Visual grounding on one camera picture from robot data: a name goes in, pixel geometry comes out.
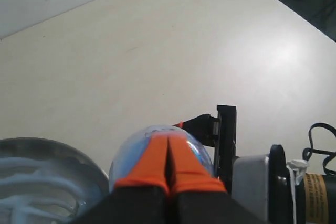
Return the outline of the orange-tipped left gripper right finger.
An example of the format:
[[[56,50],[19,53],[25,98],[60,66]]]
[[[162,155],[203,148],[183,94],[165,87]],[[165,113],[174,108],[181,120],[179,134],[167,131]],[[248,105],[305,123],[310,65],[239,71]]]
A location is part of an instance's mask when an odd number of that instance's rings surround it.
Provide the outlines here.
[[[170,135],[169,150],[171,198],[178,223],[262,223],[232,200],[224,184],[207,172],[185,136]]]

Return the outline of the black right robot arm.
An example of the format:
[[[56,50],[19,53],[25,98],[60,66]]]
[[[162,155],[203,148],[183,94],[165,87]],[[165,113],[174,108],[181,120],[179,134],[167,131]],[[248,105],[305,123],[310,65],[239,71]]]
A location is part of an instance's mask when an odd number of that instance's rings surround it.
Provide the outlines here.
[[[323,166],[335,152],[305,148],[301,159],[286,160],[284,148],[267,154],[236,155],[237,110],[218,105],[217,117],[202,114],[178,124],[204,146],[214,148],[213,174],[233,200],[268,223],[335,223],[335,171],[307,172],[313,154],[324,155]]]

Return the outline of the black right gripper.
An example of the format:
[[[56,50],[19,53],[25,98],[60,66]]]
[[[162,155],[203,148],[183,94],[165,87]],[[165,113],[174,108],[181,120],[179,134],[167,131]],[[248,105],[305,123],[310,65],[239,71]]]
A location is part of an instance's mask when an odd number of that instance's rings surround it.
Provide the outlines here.
[[[232,191],[233,163],[236,157],[237,110],[235,106],[218,105],[217,118],[202,114],[174,124],[194,136],[202,145],[215,147],[214,175]]]

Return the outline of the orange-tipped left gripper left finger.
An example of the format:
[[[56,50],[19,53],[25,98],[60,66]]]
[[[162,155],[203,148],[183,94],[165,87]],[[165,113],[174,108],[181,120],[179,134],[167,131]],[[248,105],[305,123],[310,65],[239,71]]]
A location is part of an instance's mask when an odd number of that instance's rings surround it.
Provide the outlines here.
[[[153,134],[133,169],[113,192],[73,223],[166,223],[168,136]]]

